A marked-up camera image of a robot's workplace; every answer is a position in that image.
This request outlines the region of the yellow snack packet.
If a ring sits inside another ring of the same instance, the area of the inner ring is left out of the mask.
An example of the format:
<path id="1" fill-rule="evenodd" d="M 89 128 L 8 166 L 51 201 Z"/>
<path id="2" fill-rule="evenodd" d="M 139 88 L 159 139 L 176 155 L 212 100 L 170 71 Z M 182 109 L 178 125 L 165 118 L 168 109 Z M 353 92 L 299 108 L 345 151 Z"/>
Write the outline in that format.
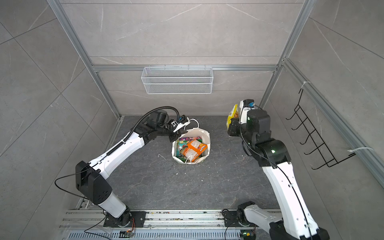
<path id="1" fill-rule="evenodd" d="M 226 122 L 227 129 L 229 129 L 232 119 L 237 119 L 238 117 L 239 117 L 238 104 L 235 104 L 227 118 L 227 122 Z"/>

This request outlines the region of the floral paper bag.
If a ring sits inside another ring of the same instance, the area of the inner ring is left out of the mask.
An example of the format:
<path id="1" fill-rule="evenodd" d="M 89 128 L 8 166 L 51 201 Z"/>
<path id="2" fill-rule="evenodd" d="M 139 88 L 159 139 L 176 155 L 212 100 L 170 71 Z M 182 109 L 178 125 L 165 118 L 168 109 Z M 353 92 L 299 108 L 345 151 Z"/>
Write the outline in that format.
<path id="1" fill-rule="evenodd" d="M 185 165 L 195 165 L 203 162 L 211 153 L 211 136 L 206 130 L 200 128 L 200 124 L 195 119 L 190 119 L 195 122 L 197 127 L 186 130 L 180 138 L 172 143 L 173 159 Z"/>

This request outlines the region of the orange snack packet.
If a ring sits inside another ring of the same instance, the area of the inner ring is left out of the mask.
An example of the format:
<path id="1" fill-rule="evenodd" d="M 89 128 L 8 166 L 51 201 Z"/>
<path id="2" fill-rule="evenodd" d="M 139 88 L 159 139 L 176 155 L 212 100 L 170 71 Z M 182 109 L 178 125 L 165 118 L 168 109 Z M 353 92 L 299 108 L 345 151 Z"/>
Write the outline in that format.
<path id="1" fill-rule="evenodd" d="M 198 140 L 193 140 L 182 149 L 181 153 L 187 162 L 193 163 L 207 149 L 208 145 L 201 143 Z"/>

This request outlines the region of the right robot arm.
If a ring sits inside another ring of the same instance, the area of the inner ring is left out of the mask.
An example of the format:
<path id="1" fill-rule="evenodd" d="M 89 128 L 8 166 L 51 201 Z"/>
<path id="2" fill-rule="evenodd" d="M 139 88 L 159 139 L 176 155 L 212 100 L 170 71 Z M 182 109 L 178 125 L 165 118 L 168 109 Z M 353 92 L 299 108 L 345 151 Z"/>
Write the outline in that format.
<path id="1" fill-rule="evenodd" d="M 228 116 L 228 134 L 240 137 L 245 153 L 263 169 L 277 198 L 281 217 L 253 202 L 238 206 L 241 224 L 255 224 L 273 240 L 328 240 L 327 230 L 320 228 L 300 192 L 291 157 L 285 144 L 271 137 L 271 118 L 262 109 L 234 106 Z"/>

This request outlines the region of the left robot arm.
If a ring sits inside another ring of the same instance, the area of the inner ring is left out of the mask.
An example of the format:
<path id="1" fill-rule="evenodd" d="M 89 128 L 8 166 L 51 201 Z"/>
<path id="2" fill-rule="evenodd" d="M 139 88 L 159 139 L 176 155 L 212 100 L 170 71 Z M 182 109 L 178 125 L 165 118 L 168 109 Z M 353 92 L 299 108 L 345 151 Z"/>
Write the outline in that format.
<path id="1" fill-rule="evenodd" d="M 135 151 L 157 137 L 168 137 L 171 142 L 185 133 L 190 119 L 180 115 L 174 107 L 159 107 L 144 114 L 117 144 L 86 163 L 76 165 L 76 188 L 109 217 L 123 222 L 129 217 L 129 208 L 114 194 L 107 179 L 113 171 Z"/>

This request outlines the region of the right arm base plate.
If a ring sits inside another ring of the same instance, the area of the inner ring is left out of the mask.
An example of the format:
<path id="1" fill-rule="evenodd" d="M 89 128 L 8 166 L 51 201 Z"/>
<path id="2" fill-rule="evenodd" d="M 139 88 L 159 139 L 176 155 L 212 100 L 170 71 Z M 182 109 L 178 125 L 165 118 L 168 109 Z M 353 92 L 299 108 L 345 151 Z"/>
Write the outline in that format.
<path id="1" fill-rule="evenodd" d="M 223 209 L 221 214 L 224 218 L 225 227 L 249 227 L 250 224 L 244 224 L 240 222 L 238 214 L 236 211 L 229 211 L 228 209 Z"/>

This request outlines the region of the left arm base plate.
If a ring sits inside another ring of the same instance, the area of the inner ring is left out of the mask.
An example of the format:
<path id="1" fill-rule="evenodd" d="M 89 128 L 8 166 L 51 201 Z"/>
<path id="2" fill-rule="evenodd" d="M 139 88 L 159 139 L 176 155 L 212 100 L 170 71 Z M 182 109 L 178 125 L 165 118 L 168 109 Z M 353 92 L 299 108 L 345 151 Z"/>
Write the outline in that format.
<path id="1" fill-rule="evenodd" d="M 146 219 L 145 211 L 125 211 L 119 218 L 114 218 L 111 214 L 106 214 L 104 227 L 111 228 L 142 228 Z"/>

